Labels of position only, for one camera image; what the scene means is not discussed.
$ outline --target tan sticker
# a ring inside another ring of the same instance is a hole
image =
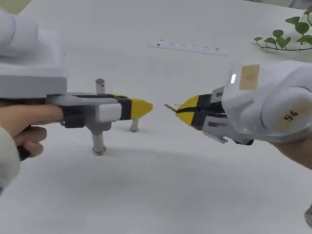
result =
[[[242,66],[239,90],[257,90],[260,64]]]
[[[303,99],[294,104],[287,112],[283,114],[278,123],[278,131],[288,132],[298,121],[309,116],[312,112],[312,102]]]

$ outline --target human hand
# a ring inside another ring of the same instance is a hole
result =
[[[284,156],[312,170],[312,136],[289,143],[272,143]]]
[[[23,146],[32,157],[43,151],[39,143],[46,139],[47,132],[41,127],[29,125],[44,125],[59,122],[63,118],[62,109],[55,105],[11,105],[0,107],[0,125],[13,138],[16,146]]]

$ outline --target plant stem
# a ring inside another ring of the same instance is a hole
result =
[[[311,21],[309,19],[309,16],[310,16],[310,13],[308,14],[308,22],[309,22],[310,26],[312,26],[312,23],[311,23]]]
[[[275,49],[275,48],[273,48],[273,47],[269,47],[269,46],[261,46],[261,45],[259,45],[258,43],[257,43],[257,45],[260,47],[260,48],[265,48],[265,49],[272,49],[272,50],[284,50],[284,51],[303,51],[303,50],[312,50],[312,48],[306,48],[306,49],[298,49],[298,50],[294,50],[294,49],[286,49],[286,47],[285,47],[285,49]]]

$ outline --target electrical outlet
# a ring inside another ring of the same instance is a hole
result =
[[[214,46],[200,46],[197,44],[177,43],[173,41],[164,41],[164,40],[152,41],[148,43],[148,46],[169,50],[180,50],[210,55],[229,56],[225,50],[222,50],[219,47]]]

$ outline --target metal bolt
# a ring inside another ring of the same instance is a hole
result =
[[[105,80],[103,79],[96,80],[96,90],[97,94],[105,94]]]
[[[138,118],[135,118],[135,119],[132,120],[130,131],[132,133],[137,133],[138,132]]]
[[[103,141],[103,134],[94,135],[92,134],[93,148],[92,152],[94,155],[101,156],[106,153],[106,146]]]
[[[97,94],[105,94],[105,80],[96,80],[96,91]],[[92,152],[94,155],[101,156],[106,153],[106,146],[104,145],[103,133],[93,134],[92,133],[93,148]]]

